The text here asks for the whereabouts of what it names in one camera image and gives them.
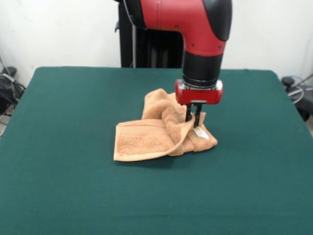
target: table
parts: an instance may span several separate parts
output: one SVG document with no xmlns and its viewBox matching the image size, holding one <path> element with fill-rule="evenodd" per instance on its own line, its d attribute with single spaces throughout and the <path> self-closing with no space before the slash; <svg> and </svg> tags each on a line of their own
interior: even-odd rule
<svg viewBox="0 0 313 235">
<path fill-rule="evenodd" d="M 275 73 L 224 70 L 209 151 L 113 161 L 115 126 L 180 70 L 36 70 L 0 140 L 0 234 L 310 234 L 313 141 Z"/>
</svg>

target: black cable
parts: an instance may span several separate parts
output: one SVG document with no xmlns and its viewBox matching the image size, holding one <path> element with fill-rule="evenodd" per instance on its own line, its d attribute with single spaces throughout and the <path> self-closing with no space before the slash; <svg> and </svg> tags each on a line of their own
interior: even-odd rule
<svg viewBox="0 0 313 235">
<path fill-rule="evenodd" d="M 313 74 L 311 74 L 310 76 L 308 76 L 306 79 L 304 79 L 303 81 L 298 82 L 297 84 L 295 84 L 293 87 L 297 87 L 299 85 L 301 85 L 302 83 L 305 83 L 306 81 L 308 81 L 310 78 L 313 77 Z"/>
<path fill-rule="evenodd" d="M 1 55 L 0 55 L 0 63 L 1 63 L 1 65 L 2 65 L 2 67 L 7 71 L 7 73 L 8 73 L 8 75 L 9 76 L 11 76 L 11 74 L 10 74 L 10 71 L 7 69 L 7 67 L 6 66 L 4 66 L 4 64 L 3 64 L 3 61 L 2 61 L 2 58 L 1 58 Z"/>
</svg>

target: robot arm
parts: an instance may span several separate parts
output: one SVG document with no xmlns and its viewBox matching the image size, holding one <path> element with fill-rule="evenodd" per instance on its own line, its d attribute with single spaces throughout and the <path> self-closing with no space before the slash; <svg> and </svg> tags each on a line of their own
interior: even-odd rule
<svg viewBox="0 0 313 235">
<path fill-rule="evenodd" d="M 139 28 L 179 32 L 184 39 L 183 78 L 176 81 L 178 103 L 197 106 L 195 126 L 202 104 L 217 104 L 223 94 L 218 81 L 226 41 L 229 38 L 231 0 L 124 0 L 131 22 Z"/>
</svg>

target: cable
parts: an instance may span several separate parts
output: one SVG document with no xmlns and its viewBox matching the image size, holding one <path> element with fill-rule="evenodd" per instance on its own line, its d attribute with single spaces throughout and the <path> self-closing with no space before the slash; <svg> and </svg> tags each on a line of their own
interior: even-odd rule
<svg viewBox="0 0 313 235">
<path fill-rule="evenodd" d="M 3 61 L 2 61 L 2 58 L 1 58 L 1 55 L 0 55 L 0 63 L 1 63 L 1 65 L 2 65 L 2 67 L 7 71 L 7 73 L 8 73 L 8 75 L 9 76 L 11 76 L 11 74 L 10 74 L 10 71 L 7 69 L 7 67 L 6 66 L 4 66 L 4 64 L 3 64 Z"/>
<path fill-rule="evenodd" d="M 298 102 L 299 102 L 300 100 L 302 100 L 303 97 L 304 97 L 304 90 L 303 90 L 301 87 L 299 87 L 299 86 L 297 86 L 297 88 L 298 88 L 297 91 L 293 91 L 293 92 L 288 93 L 288 96 L 289 96 L 289 97 L 291 97 L 291 96 L 293 96 L 293 95 L 295 95 L 295 94 L 301 93 L 300 97 L 299 97 L 298 99 L 296 99 L 296 100 L 293 101 L 294 104 L 298 103 Z"/>
<path fill-rule="evenodd" d="M 305 81 L 304 81 L 304 79 L 303 79 L 302 77 L 299 77 L 299 76 L 296 76 L 296 75 L 290 75 L 290 77 L 300 79 L 300 80 L 303 81 L 304 84 L 305 84 Z"/>
<path fill-rule="evenodd" d="M 297 83 L 297 84 L 294 85 L 293 87 L 297 87 L 297 86 L 301 85 L 302 83 L 308 81 L 308 80 L 309 80 L 310 78 L 312 78 L 312 77 L 313 77 L 313 74 L 311 74 L 310 76 L 308 76 L 308 77 L 307 77 L 306 79 L 304 79 L 303 81 Z"/>
</svg>

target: towel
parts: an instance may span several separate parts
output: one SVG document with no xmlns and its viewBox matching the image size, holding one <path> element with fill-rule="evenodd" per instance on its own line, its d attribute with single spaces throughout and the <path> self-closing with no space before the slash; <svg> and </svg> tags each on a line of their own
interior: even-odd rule
<svg viewBox="0 0 313 235">
<path fill-rule="evenodd" d="M 175 93 L 167 94 L 163 89 L 148 93 L 141 120 L 116 126 L 113 159 L 142 161 L 204 151 L 217 145 L 217 140 L 203 124 L 204 112 L 201 112 L 196 129 L 195 116 L 192 114 L 188 122 L 185 122 L 185 116 L 186 106 L 177 103 Z"/>
</svg>

